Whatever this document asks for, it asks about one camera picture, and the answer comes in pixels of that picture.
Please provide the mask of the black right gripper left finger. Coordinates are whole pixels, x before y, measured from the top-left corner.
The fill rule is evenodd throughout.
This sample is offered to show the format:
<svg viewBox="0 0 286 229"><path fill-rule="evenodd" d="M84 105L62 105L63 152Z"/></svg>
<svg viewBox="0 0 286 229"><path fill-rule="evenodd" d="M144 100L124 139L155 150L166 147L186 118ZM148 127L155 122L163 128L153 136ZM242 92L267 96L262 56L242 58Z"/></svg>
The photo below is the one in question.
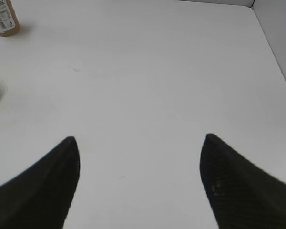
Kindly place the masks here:
<svg viewBox="0 0 286 229"><path fill-rule="evenodd" d="M80 177L75 137L0 186L0 229L61 229Z"/></svg>

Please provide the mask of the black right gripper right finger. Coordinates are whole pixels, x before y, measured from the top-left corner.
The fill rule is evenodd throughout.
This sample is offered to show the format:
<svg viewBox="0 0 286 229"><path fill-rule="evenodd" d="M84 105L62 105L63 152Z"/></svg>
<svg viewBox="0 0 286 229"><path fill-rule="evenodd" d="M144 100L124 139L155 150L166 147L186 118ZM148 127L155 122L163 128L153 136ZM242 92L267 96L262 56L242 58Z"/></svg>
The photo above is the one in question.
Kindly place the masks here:
<svg viewBox="0 0 286 229"><path fill-rule="evenodd" d="M205 137L199 171L220 229L286 229L286 183L215 134Z"/></svg>

